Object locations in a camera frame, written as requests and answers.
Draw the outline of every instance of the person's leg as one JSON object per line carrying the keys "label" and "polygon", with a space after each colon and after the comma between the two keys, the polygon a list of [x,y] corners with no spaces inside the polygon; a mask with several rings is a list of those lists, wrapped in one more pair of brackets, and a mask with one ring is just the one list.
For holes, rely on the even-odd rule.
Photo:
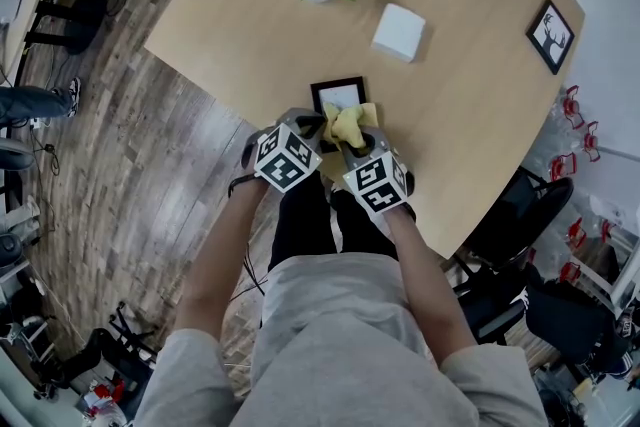
{"label": "person's leg", "polygon": [[331,208],[320,173],[315,171],[287,192],[280,202],[269,270],[292,256],[336,252],[331,232]]}
{"label": "person's leg", "polygon": [[342,190],[333,192],[331,206],[338,214],[343,253],[374,253],[398,259],[395,244],[371,221],[353,194]]}
{"label": "person's leg", "polygon": [[0,88],[0,123],[74,115],[78,108],[79,95],[78,79],[73,79],[66,89],[52,91],[31,86],[2,87]]}

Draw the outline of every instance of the sleeve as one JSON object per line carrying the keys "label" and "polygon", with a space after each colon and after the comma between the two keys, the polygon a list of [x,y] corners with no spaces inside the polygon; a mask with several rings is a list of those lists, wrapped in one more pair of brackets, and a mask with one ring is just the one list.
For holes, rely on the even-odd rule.
{"label": "sleeve", "polygon": [[226,427],[239,404],[217,340],[197,329],[181,329],[167,338],[158,356],[135,425]]}
{"label": "sleeve", "polygon": [[440,370],[478,409],[481,426],[548,426],[521,348],[468,347],[444,360]]}

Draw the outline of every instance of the yellow cloth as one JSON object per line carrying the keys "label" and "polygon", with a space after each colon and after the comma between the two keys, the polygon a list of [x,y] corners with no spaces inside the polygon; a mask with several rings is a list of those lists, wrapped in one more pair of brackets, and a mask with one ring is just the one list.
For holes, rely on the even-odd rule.
{"label": "yellow cloth", "polygon": [[[341,111],[331,103],[323,106],[327,126],[325,127],[323,138],[335,144],[338,149],[338,142],[345,141],[354,148],[362,148],[364,139],[362,138],[361,126],[377,127],[378,113],[374,103],[363,103],[354,105]],[[342,179],[342,175],[347,172],[347,166],[341,152],[326,153],[322,155],[320,172],[328,176],[343,189],[349,190]]]}

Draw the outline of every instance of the wooden floor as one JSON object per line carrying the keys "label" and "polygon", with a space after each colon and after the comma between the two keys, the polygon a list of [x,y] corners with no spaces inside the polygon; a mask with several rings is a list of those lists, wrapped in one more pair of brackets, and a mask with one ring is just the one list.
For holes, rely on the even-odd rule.
{"label": "wooden floor", "polygon": [[[43,143],[56,146],[59,176],[51,173],[51,157],[44,152],[39,153],[42,189],[35,168],[24,176],[26,190],[52,207],[41,203],[41,223],[55,231],[28,257],[50,289],[48,301],[58,318],[53,330],[63,355],[104,326],[120,300],[158,327],[153,344],[162,344],[185,272],[224,203],[254,130],[144,50],[168,1],[126,0],[91,48],[69,58],[59,76],[64,50],[36,46],[29,53],[22,85],[43,85],[52,55],[51,86],[74,76],[83,82],[78,116],[55,119],[36,132]],[[112,4],[117,10],[118,0]],[[60,26],[50,29],[59,32]],[[27,132],[22,136],[28,140]],[[270,193],[253,228],[251,257],[258,277],[266,274],[278,201]],[[244,276],[238,290],[248,284]],[[232,303],[225,322],[224,357],[239,393],[248,389],[260,305],[258,292],[246,293]],[[553,353],[524,324],[508,338],[526,348],[532,366]]]}

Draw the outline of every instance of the shoe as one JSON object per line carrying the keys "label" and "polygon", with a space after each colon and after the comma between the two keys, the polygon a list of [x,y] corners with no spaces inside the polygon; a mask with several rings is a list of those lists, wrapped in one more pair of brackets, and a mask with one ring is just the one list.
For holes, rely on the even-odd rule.
{"label": "shoe", "polygon": [[67,114],[68,118],[73,118],[78,113],[78,106],[80,105],[80,86],[82,83],[78,77],[71,79],[69,84],[69,94],[71,95],[71,109]]}

